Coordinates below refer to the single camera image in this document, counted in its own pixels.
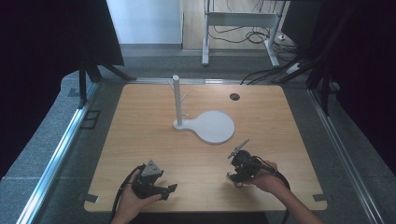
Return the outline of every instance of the black panel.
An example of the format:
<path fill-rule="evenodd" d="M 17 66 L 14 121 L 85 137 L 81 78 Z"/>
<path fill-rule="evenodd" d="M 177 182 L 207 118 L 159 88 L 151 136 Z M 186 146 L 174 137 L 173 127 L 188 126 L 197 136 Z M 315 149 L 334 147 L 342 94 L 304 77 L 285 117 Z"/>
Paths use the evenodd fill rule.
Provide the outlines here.
<path fill-rule="evenodd" d="M 329 39 L 342 5 L 334 0 L 291 1 L 281 31 L 301 49 L 309 47 L 307 56 L 315 57 Z"/>
<path fill-rule="evenodd" d="M 1 176 L 81 59 L 123 64 L 106 0 L 2 1 Z"/>
<path fill-rule="evenodd" d="M 279 223 L 282 221 L 281 218 L 284 216 L 284 212 L 279 212 L 280 218 Z M 268 224 L 267 216 L 264 212 L 246 212 L 246 213 L 141 213 L 134 223 L 189 223 L 189 224 Z"/>
<path fill-rule="evenodd" d="M 396 174 L 395 3 L 362 0 L 331 57 L 338 100 Z"/>

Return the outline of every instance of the wooden tabletop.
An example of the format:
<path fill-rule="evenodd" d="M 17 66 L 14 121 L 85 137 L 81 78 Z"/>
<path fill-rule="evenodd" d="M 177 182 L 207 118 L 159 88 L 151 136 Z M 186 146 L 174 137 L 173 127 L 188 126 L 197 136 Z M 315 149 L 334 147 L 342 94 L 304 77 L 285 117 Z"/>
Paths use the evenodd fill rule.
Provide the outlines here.
<path fill-rule="evenodd" d="M 227 157 L 246 139 L 250 141 L 244 150 L 275 161 L 291 190 L 308 208 L 327 207 L 325 201 L 314 200 L 313 195 L 322 194 L 322 190 L 280 87 L 180 85 L 180 91 L 189 92 L 182 103 L 186 119 L 207 110 L 230 115 L 235 125 L 231 139 L 213 146 L 195 133 L 176 131 L 175 98 L 169 85 L 126 85 L 89 190 L 99 200 L 85 202 L 87 211 L 111 211 L 122 181 L 149 160 L 164 170 L 156 186 L 178 186 L 167 201 L 151 204 L 143 212 L 284 210 L 271 194 L 253 186 L 236 188 L 226 177 L 228 172 L 235 173 Z M 232 100 L 232 93 L 240 99 Z"/>

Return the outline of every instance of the white circular base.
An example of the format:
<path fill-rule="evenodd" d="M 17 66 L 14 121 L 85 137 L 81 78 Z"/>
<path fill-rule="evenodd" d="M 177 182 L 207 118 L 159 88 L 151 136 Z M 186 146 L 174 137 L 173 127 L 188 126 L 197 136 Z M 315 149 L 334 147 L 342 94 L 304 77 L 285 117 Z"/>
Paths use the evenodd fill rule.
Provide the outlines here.
<path fill-rule="evenodd" d="M 174 127 L 178 131 L 193 131 L 208 144 L 222 144 L 233 136 L 235 126 L 229 115 L 218 110 L 209 110 L 196 119 L 183 119 L 182 124 Z"/>

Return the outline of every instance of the white pole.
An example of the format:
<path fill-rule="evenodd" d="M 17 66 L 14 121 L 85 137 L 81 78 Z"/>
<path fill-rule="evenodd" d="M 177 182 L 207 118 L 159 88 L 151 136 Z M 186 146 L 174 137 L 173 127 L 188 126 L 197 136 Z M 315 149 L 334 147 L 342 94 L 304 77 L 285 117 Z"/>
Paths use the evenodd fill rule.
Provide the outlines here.
<path fill-rule="evenodd" d="M 210 0 L 205 0 L 205 37 L 204 47 L 207 47 L 207 39 L 209 38 L 209 13 L 210 13 Z"/>
<path fill-rule="evenodd" d="M 268 46 L 270 48 L 274 45 L 276 32 L 277 32 L 277 29 L 279 28 L 280 21 L 282 20 L 282 13 L 283 13 L 283 10 L 285 9 L 285 5 L 286 5 L 286 1 L 283 1 L 282 5 L 280 6 L 279 11 L 276 13 L 274 25 L 270 28 L 271 34 L 270 34 L 270 40 L 268 41 Z"/>
<path fill-rule="evenodd" d="M 181 119 L 181 100 L 180 100 L 180 86 L 177 75 L 173 75 L 174 80 L 174 92 L 175 92 L 175 103 L 176 103 L 176 114 L 177 114 L 177 126 L 182 125 Z"/>

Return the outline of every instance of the black curtain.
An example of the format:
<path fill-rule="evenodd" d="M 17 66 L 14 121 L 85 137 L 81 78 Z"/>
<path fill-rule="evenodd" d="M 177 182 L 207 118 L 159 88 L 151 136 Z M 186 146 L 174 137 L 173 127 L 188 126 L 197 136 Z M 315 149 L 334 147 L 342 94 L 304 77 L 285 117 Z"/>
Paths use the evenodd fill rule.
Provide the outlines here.
<path fill-rule="evenodd" d="M 83 58 L 123 65 L 106 0 L 2 1 L 1 176 Z"/>
<path fill-rule="evenodd" d="M 396 174 L 396 6 L 361 0 L 332 51 L 337 97 Z"/>

